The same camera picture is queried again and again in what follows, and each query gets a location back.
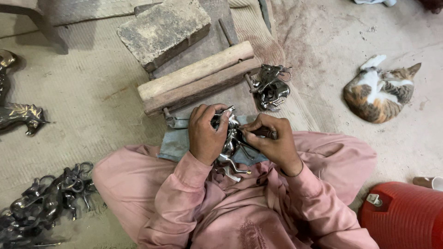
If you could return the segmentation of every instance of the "man's right hand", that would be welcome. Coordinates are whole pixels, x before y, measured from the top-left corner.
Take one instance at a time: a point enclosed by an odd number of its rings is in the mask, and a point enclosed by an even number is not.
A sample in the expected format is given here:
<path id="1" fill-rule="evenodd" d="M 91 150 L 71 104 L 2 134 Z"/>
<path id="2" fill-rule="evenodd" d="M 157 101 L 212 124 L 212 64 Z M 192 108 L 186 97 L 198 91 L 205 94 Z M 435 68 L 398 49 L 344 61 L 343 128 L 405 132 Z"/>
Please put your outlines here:
<path id="1" fill-rule="evenodd" d="M 250 131 L 266 126 L 272 131 L 277 131 L 278 139 L 261 138 Z M 298 175 L 303 163 L 295 148 L 292 129 L 286 118 L 276 118 L 260 113 L 257 119 L 249 124 L 243 125 L 242 130 L 246 142 L 259 149 L 269 160 L 280 166 L 288 176 Z"/>

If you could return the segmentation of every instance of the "red plastic container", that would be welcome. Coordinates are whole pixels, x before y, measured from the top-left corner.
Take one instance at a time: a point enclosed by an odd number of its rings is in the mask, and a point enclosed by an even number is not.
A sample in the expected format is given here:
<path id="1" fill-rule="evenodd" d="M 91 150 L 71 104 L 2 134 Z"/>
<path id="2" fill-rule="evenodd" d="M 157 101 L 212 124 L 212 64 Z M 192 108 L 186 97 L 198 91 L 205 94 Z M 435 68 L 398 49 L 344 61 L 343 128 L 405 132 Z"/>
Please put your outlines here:
<path id="1" fill-rule="evenodd" d="M 407 183 L 375 186 L 360 209 L 360 224 L 381 249 L 443 249 L 443 192 Z"/>

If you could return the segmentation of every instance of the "wrist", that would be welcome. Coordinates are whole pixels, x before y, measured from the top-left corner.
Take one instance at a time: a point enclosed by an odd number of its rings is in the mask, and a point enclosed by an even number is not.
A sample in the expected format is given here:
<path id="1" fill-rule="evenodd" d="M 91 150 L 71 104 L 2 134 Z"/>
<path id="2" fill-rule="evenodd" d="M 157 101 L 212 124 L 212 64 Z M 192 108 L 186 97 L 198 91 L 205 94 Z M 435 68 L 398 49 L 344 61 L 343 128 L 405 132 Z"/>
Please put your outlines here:
<path id="1" fill-rule="evenodd" d="M 199 162 L 201 162 L 202 164 L 210 167 L 212 165 L 212 163 L 214 162 L 214 160 L 209 160 L 207 158 L 205 158 L 204 156 L 200 156 L 198 153 L 193 153 L 191 150 L 189 150 L 189 152 L 195 157 L 195 159 L 197 159 Z"/>
<path id="2" fill-rule="evenodd" d="M 300 158 L 297 158 L 291 163 L 288 163 L 286 165 L 281 165 L 280 168 L 283 170 L 285 175 L 289 177 L 295 177 L 298 176 L 300 172 L 303 170 L 303 162 Z"/>

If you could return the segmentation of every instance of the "wooden clamp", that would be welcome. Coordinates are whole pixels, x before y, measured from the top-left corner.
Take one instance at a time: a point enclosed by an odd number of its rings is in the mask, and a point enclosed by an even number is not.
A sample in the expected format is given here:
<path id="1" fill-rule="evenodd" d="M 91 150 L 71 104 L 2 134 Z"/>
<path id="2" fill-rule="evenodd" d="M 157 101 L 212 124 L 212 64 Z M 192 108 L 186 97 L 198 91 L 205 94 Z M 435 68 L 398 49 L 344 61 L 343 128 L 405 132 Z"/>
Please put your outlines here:
<path id="1" fill-rule="evenodd" d="M 206 59 L 186 66 L 138 87 L 148 117 L 190 104 L 229 88 L 243 79 L 245 73 L 258 73 L 261 63 L 254 59 L 249 41 L 227 48 Z"/>

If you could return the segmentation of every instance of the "stone block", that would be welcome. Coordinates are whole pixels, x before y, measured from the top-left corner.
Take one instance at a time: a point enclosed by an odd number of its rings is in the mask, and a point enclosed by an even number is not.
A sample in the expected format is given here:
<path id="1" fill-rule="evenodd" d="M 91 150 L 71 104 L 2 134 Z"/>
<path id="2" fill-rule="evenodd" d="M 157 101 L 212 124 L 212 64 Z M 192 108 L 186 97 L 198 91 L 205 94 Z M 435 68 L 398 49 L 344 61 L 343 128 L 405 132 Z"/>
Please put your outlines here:
<path id="1" fill-rule="evenodd" d="M 198 0 L 165 0 L 118 30 L 121 41 L 152 72 L 209 33 L 211 18 Z"/>

